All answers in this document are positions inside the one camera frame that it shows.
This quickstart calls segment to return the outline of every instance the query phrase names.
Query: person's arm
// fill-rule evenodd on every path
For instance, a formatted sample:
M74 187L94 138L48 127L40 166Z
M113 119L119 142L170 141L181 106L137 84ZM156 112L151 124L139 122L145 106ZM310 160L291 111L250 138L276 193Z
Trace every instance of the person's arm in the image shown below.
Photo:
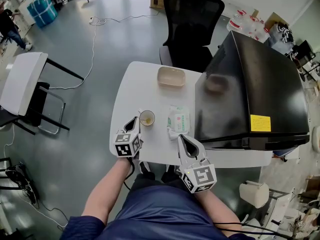
M129 170L128 159L119 158L106 176L92 190L86 201L82 216L96 217L106 225L108 215L115 205Z
M13 12L11 15L11 20L14 20L15 16L17 16L17 15L21 15L20 12Z
M239 223L238 217L230 210L215 194L211 191L202 191L195 194L195 197L203 206L204 210L208 213L213 223ZM226 230L241 231L241 225L236 224L217 224L217 228ZM237 232L222 230L226 237L230 237Z

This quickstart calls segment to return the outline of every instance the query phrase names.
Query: white cable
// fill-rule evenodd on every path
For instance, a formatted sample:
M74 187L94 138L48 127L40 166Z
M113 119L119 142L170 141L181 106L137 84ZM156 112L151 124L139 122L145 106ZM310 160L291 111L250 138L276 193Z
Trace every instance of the white cable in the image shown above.
M4 147L3 147L4 158L6 158L6 146L11 146L15 141L15 126L14 126L14 124L12 124L12 130L13 130L12 142L10 144L5 144Z
M107 20L113 20L115 22L122 22L126 19L129 19L129 18L133 18L133 19L136 19L136 18L140 18L140 17L147 17L147 16L157 16L161 11L163 11L164 9L162 10L159 10L156 14L147 14L147 15L140 15L140 16L128 16L126 18L123 18L122 20L117 20L117 19L114 19L114 18L98 18L96 16L92 16L90 18L90 22L89 24L94 26L94 37L93 37L93 46L92 46L92 59L91 59L91 68L89 70L89 73L86 75L86 77L83 79L83 81L76 85L76 86L72 86L72 87L49 87L49 89L62 89L62 90L68 90L68 89L75 89L75 88L78 88L79 86L81 86L85 80L87 79L87 77L90 75L91 71L92 71L92 68L94 67L94 57L95 57L95 51L94 51L94 47L95 47L95 39L96 39L96 34L97 34L97 26L102 26L104 24L107 23ZM96 18L98 19L98 21L96 23L93 23L93 19Z
M57 225L59 225L60 227L65 228L65 227L68 225L68 222L67 222L67 224L65 224L65 226L60 225L60 224L59 224L58 222L56 222L53 218L50 218L50 217L44 215L42 212L38 211L37 208L35 208L31 202L28 202L28 201L24 200L24 199L20 196L19 193L18 193L18 196L19 196L19 198L20 198L22 201L24 201L24 202L26 202L27 204L31 205L38 213L40 213L40 214L42 214L43 216L45 216L46 218L54 221L54 222L55 222Z
M5 170L6 172L16 172L15 170ZM30 190L32 190L32 194L33 194L33 197L34 197L34 200L35 201L37 201L37 198L36 198L36 195L35 195L35 192L34 192L34 190L32 189L32 187L30 186L30 183L27 181L27 179L26 179L26 183L28 183L28 185L29 185L29 188L30 188Z
M31 206L33 207L33 209L35 209L38 213L42 214L44 217L48 218L49 220L54 221L54 222L55 222L57 225L59 225L61 228L65 228L65 227L68 225L68 222L67 222L64 226L60 225L60 224L59 224L58 222L56 222L53 218L50 218L50 217L44 215L42 212L38 211L30 202L29 202L28 204L31 205Z
M89 73L86 75L86 77L83 79L83 81L81 83L79 83L76 86L73 87L49 87L49 89L63 89L63 90L68 90L68 89L75 89L78 88L79 86L81 86L85 80L87 79L87 77L90 75L92 68L94 66L94 57L95 57L95 51L94 51L94 47L95 47L95 39L96 39L96 33L97 33L97 25L94 25L94 37L93 37L93 46L92 46L92 59L91 59L91 68L89 70Z

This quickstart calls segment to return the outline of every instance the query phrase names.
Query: person's hand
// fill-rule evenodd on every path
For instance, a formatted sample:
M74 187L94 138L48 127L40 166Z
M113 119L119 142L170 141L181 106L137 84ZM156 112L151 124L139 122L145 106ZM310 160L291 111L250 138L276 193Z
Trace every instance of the person's hand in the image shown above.
M122 164L124 166L130 166L131 165L129 160L126 157L118 157L116 162L119 163L119 164Z

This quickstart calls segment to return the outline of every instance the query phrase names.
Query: white table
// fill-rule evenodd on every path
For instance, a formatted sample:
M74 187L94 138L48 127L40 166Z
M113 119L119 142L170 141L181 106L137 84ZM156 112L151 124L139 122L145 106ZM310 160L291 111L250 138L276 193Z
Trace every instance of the white table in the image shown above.
M167 132L169 106L187 106L190 111L191 132L195 133L195 83L201 73L183 69L185 85L182 88L159 86L158 69L162 65L132 62L120 84L111 119L109 148L116 155L114 134L134 116L138 109L151 110L155 114L152 126L141 125L143 145L139 159L142 161L181 165L177 141L170 141ZM210 161L216 168L244 168L269 165L272 152L256 150L207 150Z

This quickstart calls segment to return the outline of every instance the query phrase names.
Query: white container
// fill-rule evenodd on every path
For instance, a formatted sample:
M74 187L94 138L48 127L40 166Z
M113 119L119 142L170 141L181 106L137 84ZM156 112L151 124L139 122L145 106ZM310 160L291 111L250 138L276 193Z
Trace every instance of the white container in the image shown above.
M181 69L162 66L158 70L157 81L161 86L181 88L186 83L186 74Z
M262 229L256 228L256 227L261 227L259 221L257 221L256 218L253 218L253 219L249 220L248 222L246 222L245 224L246 225L243 225L241 227L241 229L246 232L252 232L252 233L246 233L245 235L247 235L248 237L252 237L254 239L259 239L260 235L255 234L255 233L262 232Z
M264 27L263 29L257 30L255 32L254 39L261 43L264 43L269 37L269 30Z
M237 31L237 32L241 32L242 30L242 24L244 21L244 16L243 16L243 12L242 11L237 11L236 14L234 14L232 16L232 18L229 20L228 24L226 25L226 29L228 31Z
M265 28L265 22L263 20L260 20L256 23L254 39L258 40L261 43L264 43L269 37L269 30Z
M250 15L248 15L246 13L246 11L242 10L242 15L243 15L243 21L242 21L242 26L241 26L241 33L246 35L246 36L249 36L249 32L251 31L251 25L252 25L252 22L251 22L251 19L250 19Z
M239 187L240 197L255 208L264 206L269 199L269 186L265 183L246 181Z
M312 131L312 147L317 153L320 153L320 126L316 126Z
M258 24L259 24L259 20L257 18L252 16L249 17L249 32L248 32L249 37L251 38L255 37Z

